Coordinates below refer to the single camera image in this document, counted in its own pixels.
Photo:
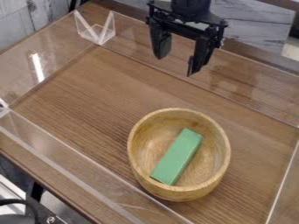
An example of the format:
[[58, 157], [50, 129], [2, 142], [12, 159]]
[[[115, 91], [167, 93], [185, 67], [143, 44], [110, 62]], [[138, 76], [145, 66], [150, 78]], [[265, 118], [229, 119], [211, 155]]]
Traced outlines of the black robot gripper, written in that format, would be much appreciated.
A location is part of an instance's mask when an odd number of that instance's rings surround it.
[[214, 47], [222, 45], [229, 22], [211, 12], [211, 0], [150, 0], [147, 6], [146, 23], [159, 60], [173, 49], [173, 34], [197, 40], [187, 71], [187, 76], [193, 76], [207, 65]]

